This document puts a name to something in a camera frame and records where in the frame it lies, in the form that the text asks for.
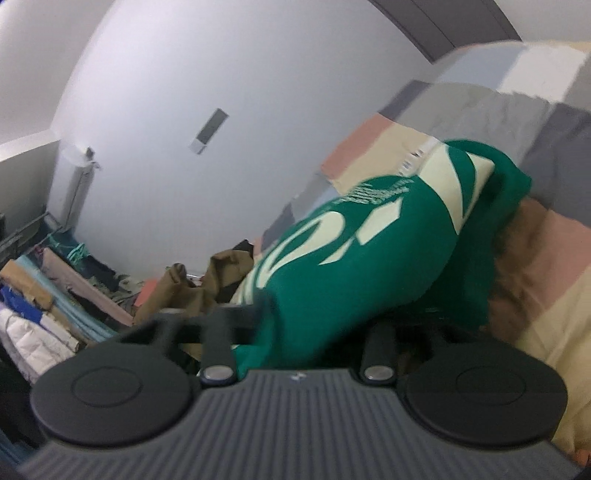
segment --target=gray patch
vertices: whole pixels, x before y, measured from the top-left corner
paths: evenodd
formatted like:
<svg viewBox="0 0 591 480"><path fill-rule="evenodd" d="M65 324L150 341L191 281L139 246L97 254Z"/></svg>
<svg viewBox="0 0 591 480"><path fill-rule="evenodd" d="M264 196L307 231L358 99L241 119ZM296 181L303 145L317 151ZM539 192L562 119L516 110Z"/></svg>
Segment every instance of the gray patch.
<svg viewBox="0 0 591 480"><path fill-rule="evenodd" d="M411 80L379 113L392 121L396 121L398 116L408 108L413 100L428 87L428 83Z"/></svg>
<svg viewBox="0 0 591 480"><path fill-rule="evenodd" d="M291 201L291 213L294 220L299 222L319 206L338 196L339 193L322 172L314 173L306 189Z"/></svg>
<svg viewBox="0 0 591 480"><path fill-rule="evenodd" d="M491 92L455 122L442 122L428 133L442 141L466 138L491 145L519 166L553 109L541 98Z"/></svg>
<svg viewBox="0 0 591 480"><path fill-rule="evenodd" d="M591 114L559 103L525 156L530 196L591 227Z"/></svg>
<svg viewBox="0 0 591 480"><path fill-rule="evenodd" d="M583 63L563 103L591 111L591 58Z"/></svg>
<svg viewBox="0 0 591 480"><path fill-rule="evenodd" d="M265 251L283 232L295 223L294 216L291 213L291 205L288 203L277 220L263 233L261 251Z"/></svg>
<svg viewBox="0 0 591 480"><path fill-rule="evenodd" d="M400 115L397 122L432 135L431 132L442 125L451 128L464 110L491 94L493 91L476 85L431 85Z"/></svg>

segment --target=white wall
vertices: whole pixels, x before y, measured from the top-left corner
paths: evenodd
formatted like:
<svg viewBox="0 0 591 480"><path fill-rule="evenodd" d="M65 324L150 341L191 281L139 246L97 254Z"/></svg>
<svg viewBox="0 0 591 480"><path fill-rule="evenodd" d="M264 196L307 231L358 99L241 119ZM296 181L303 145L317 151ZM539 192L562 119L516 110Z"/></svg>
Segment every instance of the white wall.
<svg viewBox="0 0 591 480"><path fill-rule="evenodd" d="M0 145L0 212L7 234L44 212L57 146L49 130Z"/></svg>
<svg viewBox="0 0 591 480"><path fill-rule="evenodd" d="M0 5L0 144L49 128L92 32L113 0Z"/></svg>
<svg viewBox="0 0 591 480"><path fill-rule="evenodd" d="M591 41L590 0L495 0L523 40Z"/></svg>
<svg viewBox="0 0 591 480"><path fill-rule="evenodd" d="M118 0L53 124L103 167L76 235L136 275L203 270L426 66L366 0ZM196 156L217 107L230 117Z"/></svg>

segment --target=black handle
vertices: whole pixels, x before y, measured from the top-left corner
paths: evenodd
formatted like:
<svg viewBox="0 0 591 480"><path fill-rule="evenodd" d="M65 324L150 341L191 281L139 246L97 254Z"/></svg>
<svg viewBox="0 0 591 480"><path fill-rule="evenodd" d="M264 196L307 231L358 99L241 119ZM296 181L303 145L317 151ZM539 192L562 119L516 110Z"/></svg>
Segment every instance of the black handle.
<svg viewBox="0 0 591 480"><path fill-rule="evenodd" d="M396 328L385 319L370 328L365 339L359 375L368 385L391 385L396 381L398 348Z"/></svg>

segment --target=brown clothing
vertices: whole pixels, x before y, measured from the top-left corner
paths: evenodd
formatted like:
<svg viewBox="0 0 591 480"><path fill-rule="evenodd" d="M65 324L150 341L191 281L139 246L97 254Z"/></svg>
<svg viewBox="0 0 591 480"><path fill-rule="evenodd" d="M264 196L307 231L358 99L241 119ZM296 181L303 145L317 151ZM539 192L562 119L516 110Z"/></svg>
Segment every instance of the brown clothing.
<svg viewBox="0 0 591 480"><path fill-rule="evenodd" d="M211 257L201 285L195 286L187 279L185 266L174 264L138 309L133 325L166 308L183 309L183 316L191 317L208 312L218 303L227 303L252 266L252 258L247 252L224 250ZM192 357L201 358L201 345L187 343L183 349Z"/></svg>

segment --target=light blue fabric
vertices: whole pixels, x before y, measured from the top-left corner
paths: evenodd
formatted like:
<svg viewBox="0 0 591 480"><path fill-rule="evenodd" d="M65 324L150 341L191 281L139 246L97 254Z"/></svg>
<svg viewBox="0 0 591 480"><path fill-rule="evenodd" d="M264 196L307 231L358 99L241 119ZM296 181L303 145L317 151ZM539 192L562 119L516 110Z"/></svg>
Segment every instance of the light blue fabric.
<svg viewBox="0 0 591 480"><path fill-rule="evenodd" d="M435 83L471 83L496 90L525 49L526 46L518 42L472 48L443 72Z"/></svg>
<svg viewBox="0 0 591 480"><path fill-rule="evenodd" d="M17 264L24 268L39 285L54 296L55 305L59 308L84 335L95 342L102 342L115 335L115 331L108 328L84 310L78 307L72 299L62 293L51 280L26 256L17 259Z"/></svg>

